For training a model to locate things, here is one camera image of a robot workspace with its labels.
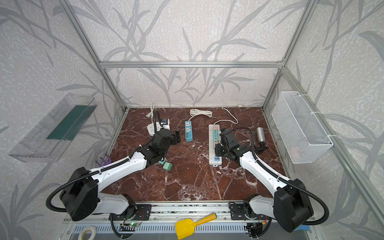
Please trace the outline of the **teal power strip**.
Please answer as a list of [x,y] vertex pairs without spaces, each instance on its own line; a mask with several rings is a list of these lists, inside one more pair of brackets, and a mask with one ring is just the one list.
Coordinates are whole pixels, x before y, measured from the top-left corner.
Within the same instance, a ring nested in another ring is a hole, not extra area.
[[193,128],[191,121],[185,121],[185,137],[187,142],[193,141]]

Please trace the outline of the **long white multicolour power strip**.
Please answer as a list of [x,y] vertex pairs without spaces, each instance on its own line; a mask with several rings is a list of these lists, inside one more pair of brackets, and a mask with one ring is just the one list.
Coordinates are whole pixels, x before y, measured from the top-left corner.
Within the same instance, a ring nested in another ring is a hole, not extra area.
[[222,157],[216,156],[216,145],[220,143],[221,137],[220,134],[218,136],[214,136],[213,125],[209,125],[209,164],[213,167],[218,167],[222,165]]

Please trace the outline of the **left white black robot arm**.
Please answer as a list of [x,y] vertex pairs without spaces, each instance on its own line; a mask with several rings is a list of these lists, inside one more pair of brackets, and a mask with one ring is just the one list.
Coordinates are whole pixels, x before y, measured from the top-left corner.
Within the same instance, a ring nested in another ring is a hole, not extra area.
[[46,207],[54,212],[68,213],[72,221],[90,215],[122,215],[135,208],[134,201],[125,195],[105,194],[112,183],[147,169],[166,157],[170,146],[181,142],[180,132],[161,129],[142,146],[121,160],[104,167],[74,171],[67,183],[54,190],[46,200]]

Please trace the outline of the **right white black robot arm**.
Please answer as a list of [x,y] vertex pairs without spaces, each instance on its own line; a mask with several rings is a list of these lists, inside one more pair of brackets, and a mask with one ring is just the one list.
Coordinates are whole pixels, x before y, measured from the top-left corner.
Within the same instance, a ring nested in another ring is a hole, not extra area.
[[301,225],[315,226],[328,220],[330,211],[322,199],[307,191],[299,179],[291,180],[269,167],[249,147],[237,142],[217,144],[215,153],[238,163],[271,193],[271,198],[254,196],[247,200],[252,213],[275,219],[289,233]]

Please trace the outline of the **green plug adapter lower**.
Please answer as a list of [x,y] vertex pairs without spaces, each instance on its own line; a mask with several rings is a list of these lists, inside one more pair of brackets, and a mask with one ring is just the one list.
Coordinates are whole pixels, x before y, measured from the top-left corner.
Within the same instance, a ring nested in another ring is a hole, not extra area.
[[171,171],[173,168],[173,164],[169,163],[169,162],[165,162],[164,165],[163,165],[163,169],[166,170],[166,171]]

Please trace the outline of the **white square power socket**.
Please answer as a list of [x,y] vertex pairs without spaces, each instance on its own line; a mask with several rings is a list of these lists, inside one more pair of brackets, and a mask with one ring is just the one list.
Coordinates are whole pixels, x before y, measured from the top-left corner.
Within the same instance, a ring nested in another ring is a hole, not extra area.
[[155,127],[154,127],[154,124],[151,123],[151,124],[147,125],[147,130],[148,130],[149,135],[150,135],[151,137],[153,137],[154,134],[155,134]]

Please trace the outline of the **metal cylinder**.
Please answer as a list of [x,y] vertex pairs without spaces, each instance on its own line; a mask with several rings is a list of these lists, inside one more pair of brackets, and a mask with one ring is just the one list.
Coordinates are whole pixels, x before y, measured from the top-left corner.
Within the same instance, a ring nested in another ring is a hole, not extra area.
[[258,138],[258,142],[259,143],[262,143],[262,142],[266,142],[266,137],[265,137],[265,132],[264,132],[264,129],[261,128],[261,127],[258,127],[256,129],[256,133],[257,133],[257,138]]

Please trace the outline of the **purple plastic fork toy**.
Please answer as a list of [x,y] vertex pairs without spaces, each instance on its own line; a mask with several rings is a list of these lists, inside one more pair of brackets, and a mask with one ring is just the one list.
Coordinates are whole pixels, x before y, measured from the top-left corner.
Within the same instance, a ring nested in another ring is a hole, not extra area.
[[104,167],[112,163],[112,159],[109,155],[104,154],[103,157],[100,157],[99,160],[95,160],[95,163],[98,167]]

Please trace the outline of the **yellow plastic scoop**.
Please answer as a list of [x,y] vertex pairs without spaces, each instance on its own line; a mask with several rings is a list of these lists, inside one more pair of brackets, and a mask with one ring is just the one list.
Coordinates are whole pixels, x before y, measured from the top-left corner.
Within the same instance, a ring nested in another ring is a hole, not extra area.
[[184,219],[176,222],[175,229],[176,229],[178,240],[182,240],[186,237],[191,236],[195,232],[196,226],[211,222],[216,219],[217,219],[217,215],[213,213],[197,222],[194,222],[192,219]]

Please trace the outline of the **white tape roll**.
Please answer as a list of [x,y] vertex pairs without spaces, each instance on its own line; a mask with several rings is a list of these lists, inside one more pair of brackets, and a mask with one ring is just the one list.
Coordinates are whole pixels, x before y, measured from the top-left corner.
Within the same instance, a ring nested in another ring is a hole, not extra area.
[[94,240],[97,234],[97,229],[95,226],[85,227],[78,235],[78,240],[85,240],[85,236],[90,234],[88,240]]

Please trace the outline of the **clear plastic wall bin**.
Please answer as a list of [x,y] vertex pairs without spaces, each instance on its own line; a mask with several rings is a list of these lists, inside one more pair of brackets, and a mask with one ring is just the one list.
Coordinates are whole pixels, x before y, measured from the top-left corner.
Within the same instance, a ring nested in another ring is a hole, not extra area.
[[97,108],[95,98],[67,94],[9,153],[24,163],[55,163]]

